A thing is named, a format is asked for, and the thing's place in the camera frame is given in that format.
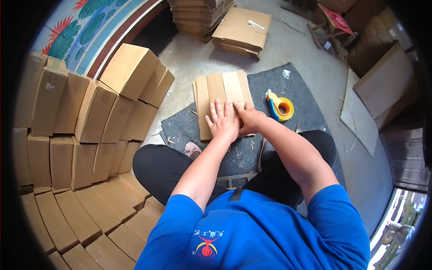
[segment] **concrete floor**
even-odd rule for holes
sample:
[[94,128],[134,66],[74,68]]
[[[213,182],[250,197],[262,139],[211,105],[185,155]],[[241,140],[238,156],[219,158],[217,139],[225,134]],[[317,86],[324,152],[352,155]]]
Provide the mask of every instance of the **concrete floor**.
[[237,7],[270,14],[271,26],[260,61],[236,54],[218,52],[212,43],[203,44],[177,35],[160,54],[160,61],[175,75],[175,81],[165,97],[144,144],[160,143],[161,120],[168,118],[194,102],[192,82],[199,76],[214,72],[243,69],[247,74],[269,70],[292,62],[299,71],[320,107],[339,151],[346,187],[371,236],[386,209],[393,191],[389,163],[378,138],[374,157],[356,142],[346,153],[355,136],[338,119],[345,96],[348,66],[324,49],[317,49],[309,33],[307,19],[279,7],[279,0],[235,0]]

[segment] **painted wall mural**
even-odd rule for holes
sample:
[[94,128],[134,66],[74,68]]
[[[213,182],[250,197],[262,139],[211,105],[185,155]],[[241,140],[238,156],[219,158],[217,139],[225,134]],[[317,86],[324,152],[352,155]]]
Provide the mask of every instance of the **painted wall mural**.
[[113,29],[147,0],[63,0],[39,33],[33,50],[63,59],[82,74]]

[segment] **black pants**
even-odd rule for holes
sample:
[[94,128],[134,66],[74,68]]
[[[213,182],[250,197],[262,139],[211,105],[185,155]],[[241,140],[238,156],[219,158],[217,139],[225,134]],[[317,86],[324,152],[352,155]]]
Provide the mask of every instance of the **black pants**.
[[[321,154],[328,165],[332,166],[336,147],[331,135],[312,130],[299,133]],[[133,172],[138,181],[163,205],[166,205],[180,177],[193,160],[185,154],[166,145],[144,145],[133,157]],[[302,202],[299,185],[286,171],[278,154],[273,151],[261,157],[262,172],[244,185],[244,189],[267,195],[278,203],[294,209]],[[226,188],[215,185],[209,203],[227,192]]]

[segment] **wooden stool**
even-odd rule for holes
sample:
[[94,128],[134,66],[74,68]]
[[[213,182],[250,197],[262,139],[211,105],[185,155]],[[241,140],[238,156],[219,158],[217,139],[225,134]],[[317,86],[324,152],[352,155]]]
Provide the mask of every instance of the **wooden stool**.
[[[320,40],[325,40],[328,38],[331,38],[331,42],[334,45],[334,50],[336,52],[336,54],[340,53],[340,45],[339,43],[336,42],[336,36],[337,35],[341,35],[341,34],[345,34],[348,33],[350,35],[354,35],[351,28],[349,28],[348,24],[346,23],[346,21],[342,18],[342,16],[337,13],[337,12],[333,12],[328,10],[327,8],[325,8],[324,6],[322,6],[321,4],[318,4],[318,6],[321,8],[321,10],[324,12],[325,17],[326,17],[326,22],[319,24],[315,27],[312,27],[309,23],[307,23],[307,27],[309,29],[309,31],[312,34],[312,37],[315,41],[315,44],[317,45],[318,49],[321,49],[322,46],[320,44]],[[323,35],[323,36],[318,36],[317,33],[315,33],[315,30],[317,29],[327,29],[328,30],[328,34]]]

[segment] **gray felt mat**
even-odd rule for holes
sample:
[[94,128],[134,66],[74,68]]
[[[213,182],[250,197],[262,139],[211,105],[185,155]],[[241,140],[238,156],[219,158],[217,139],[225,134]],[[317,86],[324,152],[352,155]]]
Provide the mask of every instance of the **gray felt mat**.
[[[284,70],[290,71],[289,79],[283,75]],[[271,89],[278,97],[286,97],[294,105],[293,117],[288,121],[281,122],[284,126],[295,130],[297,123],[299,123],[302,131],[320,129],[330,133],[318,104],[293,64],[287,63],[271,70],[248,75],[248,82],[257,110],[263,111],[267,116],[270,116],[265,92],[267,89]],[[160,132],[162,139],[166,145],[169,144],[180,152],[184,152],[184,147],[188,142],[194,142],[201,149],[204,149],[208,145],[208,143],[200,141],[198,118],[190,110],[197,111],[195,103],[190,104],[175,115],[162,120],[163,131]],[[174,142],[174,144],[168,143],[167,137],[170,137],[170,141]],[[218,176],[240,175],[257,171],[262,139],[260,134],[237,139],[231,145],[231,151],[222,160]],[[239,157],[236,156],[235,149],[240,154]],[[337,152],[332,169],[338,181],[346,188],[342,165]]]

